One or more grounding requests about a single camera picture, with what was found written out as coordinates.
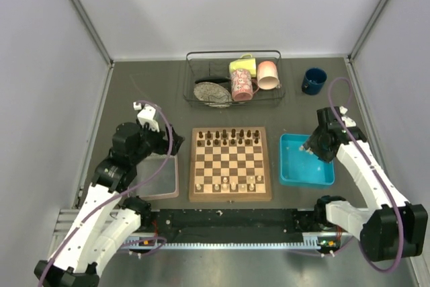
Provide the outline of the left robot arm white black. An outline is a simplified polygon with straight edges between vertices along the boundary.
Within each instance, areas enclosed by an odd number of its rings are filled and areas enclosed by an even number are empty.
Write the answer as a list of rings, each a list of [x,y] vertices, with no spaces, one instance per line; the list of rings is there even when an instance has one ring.
[[[165,130],[153,130],[148,123],[120,124],[66,237],[47,260],[37,263],[38,285],[97,286],[124,241],[152,225],[148,203],[129,196],[138,164],[152,154],[166,159],[176,155],[183,141],[170,124]]]

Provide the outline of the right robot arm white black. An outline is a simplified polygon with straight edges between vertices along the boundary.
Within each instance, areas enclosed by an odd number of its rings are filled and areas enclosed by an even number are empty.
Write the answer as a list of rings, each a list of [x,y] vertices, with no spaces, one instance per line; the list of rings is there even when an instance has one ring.
[[[317,110],[318,126],[303,147],[319,160],[338,160],[349,172],[366,203],[366,210],[340,196],[323,196],[314,207],[315,225],[324,231],[341,227],[359,241],[370,261],[394,261],[423,252],[428,213],[412,204],[388,179],[372,155],[364,133],[335,106]]]

